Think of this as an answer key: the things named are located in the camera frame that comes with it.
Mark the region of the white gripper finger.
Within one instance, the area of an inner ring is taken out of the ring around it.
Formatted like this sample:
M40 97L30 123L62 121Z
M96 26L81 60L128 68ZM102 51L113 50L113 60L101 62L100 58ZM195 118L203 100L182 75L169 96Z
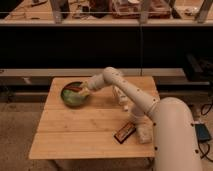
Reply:
M86 96L89 96L89 95L90 95L90 90L88 89L87 83L86 83L86 82L83 82L83 83L80 85L80 88L81 88L81 90L79 91L79 94L80 94L81 96L86 97Z

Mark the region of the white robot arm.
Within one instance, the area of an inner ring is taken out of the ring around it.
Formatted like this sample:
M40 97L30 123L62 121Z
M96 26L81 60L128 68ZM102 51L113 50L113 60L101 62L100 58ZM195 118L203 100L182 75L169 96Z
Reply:
M110 85L122 90L153 122L155 171L203 171L195 123L185 102L174 97L158 100L113 67L106 67L83 83L90 91Z

